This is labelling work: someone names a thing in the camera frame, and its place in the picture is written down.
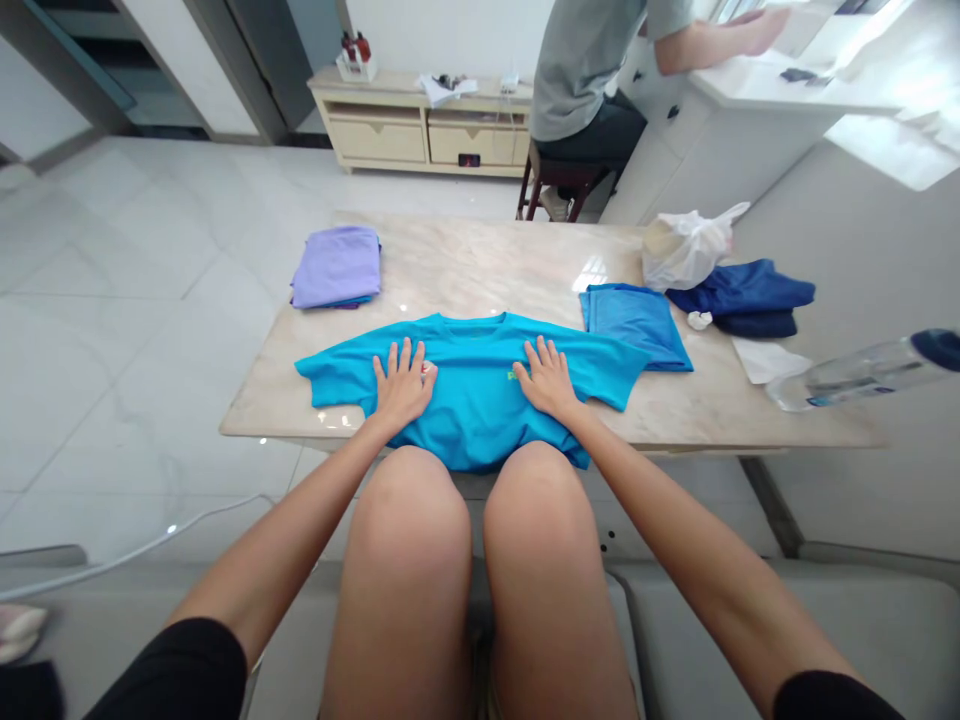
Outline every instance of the gray sofa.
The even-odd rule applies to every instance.
[[[774,561],[866,680],[910,720],[960,717],[960,597],[926,578],[861,566]],[[55,661],[69,718],[80,718],[122,672],[205,568],[141,564],[34,598],[52,612],[31,660]],[[7,567],[6,589],[72,572]],[[321,563],[271,640],[248,687],[247,717],[314,720],[330,646],[339,563]],[[607,566],[644,717],[758,717],[720,651],[654,563]],[[490,622],[478,562],[471,622]]]

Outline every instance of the lavender folded shirt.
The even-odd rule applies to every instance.
[[[307,238],[293,275],[295,308],[312,308],[380,294],[380,241],[372,228],[344,226]]]

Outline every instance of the red bottle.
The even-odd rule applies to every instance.
[[[370,60],[370,43],[363,36],[362,32],[357,33],[357,50],[360,51],[360,60],[367,62]]]
[[[350,58],[350,62],[357,61],[357,51],[354,47],[353,40],[350,39],[350,34],[344,30],[343,37],[340,38],[340,47],[347,51],[347,57]]]

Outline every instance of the gray shirt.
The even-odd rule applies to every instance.
[[[647,37],[659,40],[693,22],[693,0],[556,0],[533,79],[530,134],[549,142],[589,125],[603,88],[623,65],[647,15]]]

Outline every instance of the t-shirt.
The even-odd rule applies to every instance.
[[[530,134],[562,140],[589,125],[647,12],[651,41],[694,21],[693,0],[556,0],[533,78]]]
[[[230,630],[206,618],[182,620],[150,641],[85,720],[237,720],[246,669],[243,649]],[[773,717],[903,720],[853,678],[822,671],[800,673],[784,683]]]
[[[573,465],[590,457],[563,425],[534,408],[513,372],[527,364],[523,343],[538,335],[567,354],[570,380],[581,400],[595,397],[623,411],[649,356],[620,340],[539,322],[521,315],[453,320],[430,315],[387,325],[296,363],[310,380],[313,406],[359,405],[367,417],[377,409],[373,356],[387,365],[390,343],[409,337],[426,345],[426,359],[439,369],[433,399],[423,415],[390,441],[429,450],[452,472],[490,472],[518,447],[543,440]]]

